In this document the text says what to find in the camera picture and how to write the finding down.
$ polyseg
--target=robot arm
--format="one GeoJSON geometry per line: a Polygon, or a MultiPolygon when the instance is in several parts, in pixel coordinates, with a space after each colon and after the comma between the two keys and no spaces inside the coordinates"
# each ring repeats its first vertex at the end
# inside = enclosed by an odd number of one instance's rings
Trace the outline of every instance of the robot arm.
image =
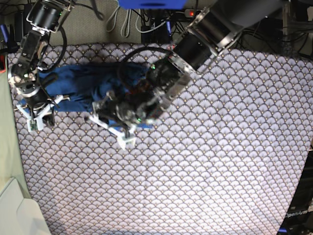
{"type": "Polygon", "coordinates": [[[42,84],[38,70],[43,70],[42,59],[50,34],[61,29],[73,6],[74,1],[38,0],[27,16],[33,28],[21,42],[21,55],[8,78],[27,103],[29,114],[20,104],[17,108],[27,117],[29,131],[42,130],[44,122],[53,125],[52,108],[62,101],[62,96],[51,98],[45,91],[49,82],[42,84]]]}
{"type": "MultiPolygon", "coordinates": [[[[124,147],[128,140],[134,142],[131,132],[134,126],[154,123],[188,85],[191,73],[195,73],[211,55],[218,56],[230,48],[244,28],[254,25],[284,3],[283,0],[219,0],[211,8],[204,9],[178,42],[170,50],[163,51],[165,57],[150,66],[146,79],[135,87],[124,81],[122,63],[118,77],[130,92],[124,97],[111,95],[105,102],[95,102],[91,120],[109,130],[106,119],[114,118],[124,129],[124,134],[117,137],[120,145],[124,147]]],[[[155,48],[140,48],[131,55],[145,49],[155,48]]]]}

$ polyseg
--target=white cable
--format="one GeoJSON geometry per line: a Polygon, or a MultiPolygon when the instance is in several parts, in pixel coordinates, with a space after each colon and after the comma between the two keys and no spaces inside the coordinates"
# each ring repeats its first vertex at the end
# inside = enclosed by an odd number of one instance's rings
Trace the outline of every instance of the white cable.
{"type": "MultiPolygon", "coordinates": [[[[120,5],[119,5],[119,2],[118,0],[107,0],[107,1],[114,1],[117,3],[117,7],[116,9],[113,11],[113,13],[111,14],[111,16],[108,18],[107,22],[106,22],[106,31],[108,33],[112,32],[115,27],[116,27],[116,19],[117,19],[117,14],[118,14],[118,10],[121,8],[120,5]],[[114,19],[114,22],[113,22],[113,26],[111,29],[109,29],[109,23],[112,21],[112,19],[114,19]]],[[[130,35],[130,32],[131,32],[131,16],[132,16],[132,11],[129,9],[127,10],[126,12],[126,17],[125,17],[125,20],[124,20],[124,23],[123,23],[123,26],[121,28],[121,36],[123,38],[128,38],[129,35],[130,35]]]]}
{"type": "Polygon", "coordinates": [[[130,9],[128,9],[127,12],[126,12],[126,17],[125,17],[123,26],[121,28],[121,36],[123,38],[128,38],[129,34],[131,32],[131,16],[132,16],[132,11],[130,9]]]}
{"type": "Polygon", "coordinates": [[[137,31],[138,31],[139,33],[150,33],[150,32],[153,32],[153,31],[155,31],[156,29],[158,29],[158,28],[160,28],[160,27],[162,27],[163,25],[166,24],[166,20],[165,20],[163,23],[161,23],[160,25],[158,25],[157,27],[155,27],[155,28],[153,28],[153,29],[150,29],[150,30],[147,30],[147,31],[141,31],[141,30],[138,28],[138,25],[137,25],[138,20],[139,20],[139,16],[137,17],[137,20],[136,20],[136,23],[135,23],[136,29],[137,29],[137,31]]]}
{"type": "Polygon", "coordinates": [[[116,9],[113,11],[112,15],[108,18],[108,20],[107,20],[107,22],[106,22],[106,31],[107,31],[108,33],[112,32],[112,31],[115,29],[117,13],[118,13],[118,10],[119,10],[119,8],[120,8],[118,0],[111,0],[111,1],[117,2],[117,7],[116,7],[116,9]],[[111,20],[112,20],[113,18],[114,18],[113,26],[112,26],[111,29],[108,29],[109,23],[111,22],[111,20]]]}

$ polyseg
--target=electronic equipment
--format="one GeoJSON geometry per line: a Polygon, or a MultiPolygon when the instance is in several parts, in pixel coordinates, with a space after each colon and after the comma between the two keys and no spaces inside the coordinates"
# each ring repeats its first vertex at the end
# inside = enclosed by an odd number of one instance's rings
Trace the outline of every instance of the electronic equipment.
{"type": "Polygon", "coordinates": [[[308,154],[298,187],[277,235],[313,234],[313,151],[308,154]]]}
{"type": "Polygon", "coordinates": [[[186,0],[119,0],[126,9],[182,9],[186,0]]]}
{"type": "MultiPolygon", "coordinates": [[[[137,6],[137,1],[130,2],[137,6]]],[[[143,47],[131,52],[117,71],[129,93],[123,97],[110,93],[104,100],[95,102],[90,119],[117,135],[123,148],[128,142],[134,143],[135,128],[142,123],[154,123],[188,85],[191,73],[196,72],[211,55],[218,56],[230,48],[245,27],[259,22],[285,2],[219,0],[200,12],[169,50],[143,47]],[[135,86],[128,84],[123,74],[125,62],[142,50],[152,49],[165,53],[164,58],[150,66],[146,79],[135,86]],[[115,121],[123,131],[114,131],[107,120],[115,121]]],[[[38,70],[44,70],[42,58],[50,33],[61,29],[74,5],[74,1],[38,0],[27,17],[33,28],[21,45],[22,52],[11,68],[9,81],[27,102],[29,131],[42,130],[44,123],[53,124],[49,107],[62,101],[60,96],[49,97],[38,79],[38,70]]]]}

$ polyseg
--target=scalloped pattern fabric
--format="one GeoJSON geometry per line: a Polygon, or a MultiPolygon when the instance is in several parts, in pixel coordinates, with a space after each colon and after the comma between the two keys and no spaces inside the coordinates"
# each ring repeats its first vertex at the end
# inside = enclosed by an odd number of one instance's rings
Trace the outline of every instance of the scalloped pattern fabric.
{"type": "MultiPolygon", "coordinates": [[[[139,46],[68,46],[60,65],[114,62],[139,46]]],[[[45,61],[60,51],[50,48],[45,61]]],[[[133,61],[161,56],[144,51],[133,61]]],[[[29,192],[53,235],[276,234],[313,137],[312,69],[230,50],[193,74],[127,151],[86,123],[88,113],[58,112],[54,128],[29,134],[16,111],[29,192]]],[[[21,97],[12,95],[16,104],[21,97]]]]}

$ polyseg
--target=blue towel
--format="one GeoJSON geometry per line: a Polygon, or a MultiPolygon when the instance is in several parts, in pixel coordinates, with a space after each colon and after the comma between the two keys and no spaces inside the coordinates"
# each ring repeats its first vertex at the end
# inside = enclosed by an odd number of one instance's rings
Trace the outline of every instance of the blue towel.
{"type": "MultiPolygon", "coordinates": [[[[104,99],[107,91],[113,90],[117,95],[126,92],[125,87],[117,79],[116,71],[120,63],[103,63],[87,65],[68,65],[56,68],[54,73],[58,80],[48,85],[46,90],[51,97],[69,95],[70,101],[59,104],[57,111],[63,112],[91,112],[92,103],[104,99]]],[[[129,84],[135,85],[145,78],[147,67],[141,64],[127,63],[124,67],[129,84]]],[[[43,80],[51,73],[40,73],[43,80]]]]}

